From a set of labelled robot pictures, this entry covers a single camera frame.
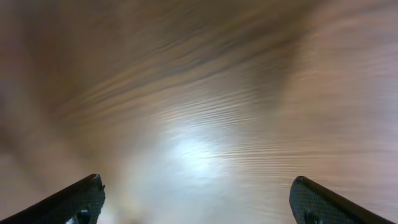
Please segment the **carbon fiber arm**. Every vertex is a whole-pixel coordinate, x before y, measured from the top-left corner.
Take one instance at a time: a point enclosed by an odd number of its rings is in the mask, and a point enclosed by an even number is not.
[[[294,180],[289,201],[297,224],[393,224],[306,177]]]
[[[100,175],[91,174],[0,224],[97,223],[105,201],[104,187]]]

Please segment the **wooden surface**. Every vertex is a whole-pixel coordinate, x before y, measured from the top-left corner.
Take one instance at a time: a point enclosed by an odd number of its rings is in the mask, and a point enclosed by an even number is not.
[[[1,1],[0,218],[295,223],[305,175],[398,222],[395,1]]]

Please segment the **wood grain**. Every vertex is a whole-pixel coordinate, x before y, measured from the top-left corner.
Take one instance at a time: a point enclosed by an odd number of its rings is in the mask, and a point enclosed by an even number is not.
[[[289,187],[306,175],[398,222],[395,1],[7,9],[1,165],[15,179],[1,195],[94,172],[102,223],[294,223]],[[0,218],[36,199],[3,198]]]

